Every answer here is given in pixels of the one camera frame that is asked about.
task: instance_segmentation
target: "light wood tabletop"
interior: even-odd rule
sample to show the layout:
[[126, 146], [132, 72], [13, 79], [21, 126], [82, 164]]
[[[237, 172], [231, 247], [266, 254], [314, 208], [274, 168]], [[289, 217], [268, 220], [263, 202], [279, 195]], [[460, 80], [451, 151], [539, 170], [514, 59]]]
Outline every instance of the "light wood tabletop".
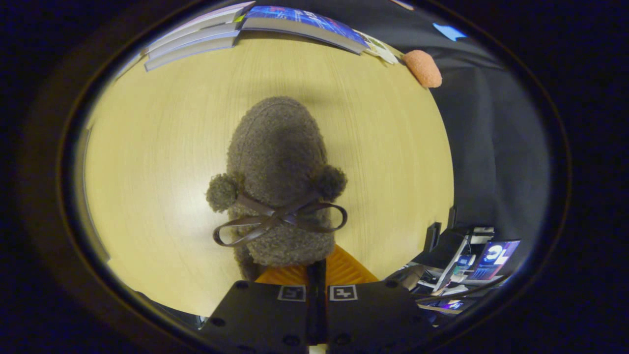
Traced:
[[415, 257], [428, 226], [447, 223], [454, 181], [445, 127], [430, 91], [402, 64], [261, 32], [150, 72], [143, 61], [95, 105], [84, 176], [108, 266], [152, 300], [210, 316], [240, 278], [232, 249], [211, 237], [228, 217], [204, 193], [226, 171], [240, 118], [270, 96], [297, 99], [318, 122], [330, 164], [348, 177], [337, 243], [375, 276]]

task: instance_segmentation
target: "fuzzy ear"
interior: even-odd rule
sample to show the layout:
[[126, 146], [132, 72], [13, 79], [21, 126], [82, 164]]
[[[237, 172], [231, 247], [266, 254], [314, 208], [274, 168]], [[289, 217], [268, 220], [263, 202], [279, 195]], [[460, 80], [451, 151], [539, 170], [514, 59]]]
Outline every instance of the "fuzzy ear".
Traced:
[[321, 194], [324, 200], [334, 202], [347, 184], [345, 173], [336, 167], [325, 165], [317, 170], [312, 178], [313, 187]]
[[209, 182], [208, 192], [205, 194], [206, 200], [212, 210], [223, 212], [236, 202], [238, 187], [234, 178], [223, 173], [212, 177]]

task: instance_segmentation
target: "ribbon bow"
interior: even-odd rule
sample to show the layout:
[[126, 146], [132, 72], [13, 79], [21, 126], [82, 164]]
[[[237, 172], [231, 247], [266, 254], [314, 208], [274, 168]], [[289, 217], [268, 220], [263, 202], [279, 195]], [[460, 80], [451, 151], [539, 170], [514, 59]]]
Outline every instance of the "ribbon bow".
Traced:
[[[254, 239], [260, 237], [262, 234], [270, 230], [272, 227], [277, 226], [280, 223], [287, 223], [294, 225], [302, 230], [309, 232], [317, 232], [320, 234], [325, 234], [329, 232], [333, 232], [339, 230], [341, 227], [345, 225], [347, 222], [347, 211], [344, 208], [339, 207], [338, 205], [334, 205], [331, 203], [319, 203], [317, 200], [321, 196], [319, 193], [313, 192], [306, 195], [303, 198], [297, 199], [295, 202], [286, 205], [285, 207], [280, 207], [277, 209], [273, 209], [268, 205], [264, 205], [253, 198], [247, 196], [244, 193], [239, 193], [236, 198], [236, 203], [243, 205], [249, 209], [252, 209], [258, 212], [259, 216], [247, 216], [242, 217], [240, 219], [231, 220], [229, 222], [220, 225], [219, 227], [214, 229], [214, 241], [221, 246], [225, 247], [237, 247], [243, 246], [246, 243], [253, 241]], [[343, 215], [343, 220], [341, 224], [334, 228], [323, 227], [316, 224], [312, 224], [307, 220], [300, 219], [301, 216], [311, 214], [317, 210], [326, 209], [326, 208], [335, 208], [341, 212]], [[236, 240], [232, 243], [226, 244], [221, 240], [221, 229], [224, 227], [237, 227], [237, 226], [253, 226], [259, 225], [255, 229], [248, 232], [244, 237], [239, 240]]]

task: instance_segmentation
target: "brown plush toy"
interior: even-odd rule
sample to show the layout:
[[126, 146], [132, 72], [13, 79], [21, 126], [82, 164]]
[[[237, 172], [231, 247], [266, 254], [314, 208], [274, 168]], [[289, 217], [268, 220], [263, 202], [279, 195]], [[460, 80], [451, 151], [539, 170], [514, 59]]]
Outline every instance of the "brown plush toy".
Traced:
[[[333, 202], [345, 174], [328, 165], [315, 120], [299, 102], [273, 97], [257, 103], [236, 128], [227, 154], [227, 173], [212, 177], [206, 194], [215, 212], [230, 221], [214, 240], [235, 247], [243, 278], [255, 280], [266, 266], [309, 265], [334, 250], [333, 231], [347, 213]], [[330, 208], [341, 211], [332, 228]], [[231, 244], [221, 240], [229, 227]]]

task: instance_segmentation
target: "black cloth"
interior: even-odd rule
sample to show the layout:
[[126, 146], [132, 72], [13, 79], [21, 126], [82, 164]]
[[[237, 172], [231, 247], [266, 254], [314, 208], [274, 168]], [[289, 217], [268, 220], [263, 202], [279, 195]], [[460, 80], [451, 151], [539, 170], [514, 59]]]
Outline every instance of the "black cloth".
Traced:
[[443, 76], [442, 86], [431, 93], [452, 153], [455, 226], [494, 226], [494, 239], [522, 240], [499, 274], [525, 261], [546, 214], [552, 161], [533, 101], [489, 49], [469, 37], [453, 42], [433, 26], [451, 23], [390, 1], [261, 0], [256, 5], [305, 9], [401, 52], [420, 49], [432, 55]]

